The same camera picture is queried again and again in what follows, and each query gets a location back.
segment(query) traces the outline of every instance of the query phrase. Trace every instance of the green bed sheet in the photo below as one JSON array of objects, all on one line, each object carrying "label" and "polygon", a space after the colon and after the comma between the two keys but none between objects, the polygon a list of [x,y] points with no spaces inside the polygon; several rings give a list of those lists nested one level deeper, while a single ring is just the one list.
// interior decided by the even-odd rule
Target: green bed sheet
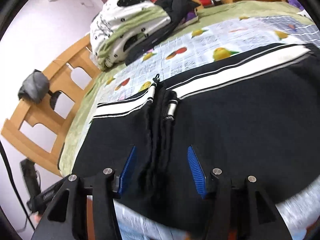
[{"label": "green bed sheet", "polygon": [[[199,21],[174,32],[168,40],[190,33],[193,30],[201,29],[208,25],[222,22],[237,17],[263,17],[263,16],[291,16],[303,24],[314,24],[310,19],[300,16],[300,10],[285,2],[260,2],[260,1],[240,1],[232,4],[224,4],[216,7],[205,8],[198,12]],[[119,64],[112,69],[102,72],[95,80],[92,88],[84,96],[81,106],[74,118],[65,139],[65,145],[61,153],[59,168],[63,176],[70,174],[76,147],[80,134],[84,128],[84,123],[95,101],[99,88],[125,68],[125,64]]]}]

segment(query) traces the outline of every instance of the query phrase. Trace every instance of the folded blanket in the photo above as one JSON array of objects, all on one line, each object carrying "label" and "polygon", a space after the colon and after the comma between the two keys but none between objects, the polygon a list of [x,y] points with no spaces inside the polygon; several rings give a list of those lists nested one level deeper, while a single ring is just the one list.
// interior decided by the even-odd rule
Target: folded blanket
[{"label": "folded blanket", "polygon": [[108,0],[90,25],[98,67],[105,70],[125,60],[136,43],[169,23],[168,14],[148,0]]}]

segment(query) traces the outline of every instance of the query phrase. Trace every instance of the fruit print mat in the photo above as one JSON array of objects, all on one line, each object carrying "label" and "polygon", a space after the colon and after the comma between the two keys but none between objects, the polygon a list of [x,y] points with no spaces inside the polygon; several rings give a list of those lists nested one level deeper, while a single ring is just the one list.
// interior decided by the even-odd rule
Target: fruit print mat
[{"label": "fruit print mat", "polygon": [[98,103],[128,98],[147,88],[158,73],[160,80],[164,80],[215,60],[275,42],[311,42],[320,47],[319,30],[315,25],[301,24],[289,16],[240,17],[195,29],[191,33],[156,46],[100,87],[77,138],[76,150],[69,154],[72,161],[64,161],[63,165],[60,163],[63,175],[68,175],[72,170]]}]

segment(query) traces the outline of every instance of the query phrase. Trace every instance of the bed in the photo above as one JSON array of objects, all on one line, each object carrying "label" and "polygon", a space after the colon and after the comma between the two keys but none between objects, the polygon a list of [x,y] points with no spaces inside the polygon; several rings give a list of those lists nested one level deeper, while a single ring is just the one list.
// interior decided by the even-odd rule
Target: bed
[{"label": "bed", "polygon": [[[275,25],[283,31],[292,31],[293,35],[301,35],[301,37],[314,35],[309,40],[320,47],[319,31],[316,26],[308,18],[297,15],[299,9],[285,3],[285,0],[223,0],[223,3],[212,8],[199,6],[199,21],[176,31],[166,42],[177,41],[177,38],[188,35],[194,30],[223,21],[230,25],[232,19],[236,18],[239,19],[240,24],[252,19],[249,20],[252,24],[260,21],[265,26]],[[289,21],[294,27],[299,25],[299,31],[304,33],[298,32],[296,28],[285,29],[282,20]],[[90,127],[96,105],[100,102],[124,99],[131,95],[124,94],[117,98],[112,97],[113,94],[106,96],[106,91],[115,90],[119,86],[113,81],[114,76],[116,79],[126,80],[126,77],[132,73],[124,64],[118,64],[107,72],[101,72],[90,60],[90,53],[90,38],[87,35],[53,60],[43,71],[50,81],[50,90],[62,91],[75,103],[66,119],[51,109],[49,95],[38,105],[22,99],[12,117],[6,119],[1,131],[1,134],[23,155],[59,176],[67,176],[71,173],[81,142]],[[82,68],[92,78],[84,90],[72,81],[70,66]],[[141,84],[142,81],[136,84],[132,93],[137,92]],[[31,126],[41,123],[57,135],[51,152],[46,152],[20,132],[23,121]]]}]

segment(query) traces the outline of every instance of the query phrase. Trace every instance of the silver bolt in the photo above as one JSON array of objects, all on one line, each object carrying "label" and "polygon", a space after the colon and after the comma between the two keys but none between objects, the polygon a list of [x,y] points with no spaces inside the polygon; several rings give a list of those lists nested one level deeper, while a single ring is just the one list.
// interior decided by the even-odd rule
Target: silver bolt
[{"label": "silver bolt", "polygon": [[68,180],[69,181],[75,181],[77,179],[77,175],[70,175]]},{"label": "silver bolt", "polygon": [[111,172],[112,172],[112,169],[111,169],[111,168],[105,168],[105,169],[103,170],[103,173],[106,174],[106,175],[110,174]]},{"label": "silver bolt", "polygon": [[248,181],[250,182],[256,182],[257,181],[257,178],[255,176],[249,176],[248,177]]},{"label": "silver bolt", "polygon": [[222,173],[222,170],[220,170],[219,168],[214,168],[212,172],[216,175],[220,175]]}]

